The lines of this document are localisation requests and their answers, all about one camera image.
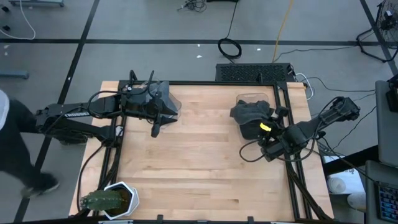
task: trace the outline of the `white hexagonal pot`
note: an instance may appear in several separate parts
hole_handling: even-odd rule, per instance
[[[123,188],[126,188],[126,189],[130,192],[130,194],[131,194],[131,200],[130,200],[129,209],[128,209],[126,212],[122,213],[122,214],[113,216],[113,215],[108,214],[106,211],[104,211],[105,215],[106,215],[107,218],[110,219],[110,220],[114,220],[115,218],[119,218],[119,217],[124,216],[124,215],[125,215],[125,216],[131,215],[131,213],[132,213],[132,212],[138,207],[138,205],[139,205],[139,198],[138,198],[137,189],[135,189],[134,187],[129,187],[129,186],[127,186],[127,184],[124,183],[124,182],[122,181],[122,182],[118,182],[118,183],[109,185],[109,186],[105,187],[104,190],[111,190],[111,189],[113,189],[113,188],[115,188],[115,187],[123,187]]]

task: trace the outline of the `potted cactus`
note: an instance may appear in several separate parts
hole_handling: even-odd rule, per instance
[[[137,190],[119,182],[96,190],[80,199],[82,208],[94,211],[104,211],[105,215],[113,220],[120,216],[130,215],[139,205]]]

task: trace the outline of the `cactus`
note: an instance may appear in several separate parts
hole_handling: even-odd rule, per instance
[[[121,208],[123,202],[120,193],[113,190],[96,190],[80,199],[82,208],[94,211],[104,211]]]

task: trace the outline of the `person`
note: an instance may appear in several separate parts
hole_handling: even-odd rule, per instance
[[[25,105],[10,99],[0,90],[0,171],[14,176],[25,185],[22,196],[26,198],[51,192],[59,186],[59,181],[52,174],[41,172],[30,162],[21,132],[38,133],[35,124],[34,115]]]

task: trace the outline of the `white shirt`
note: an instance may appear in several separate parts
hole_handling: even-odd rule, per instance
[[[5,92],[0,90],[0,130],[6,123],[8,110],[10,108],[10,101]]]

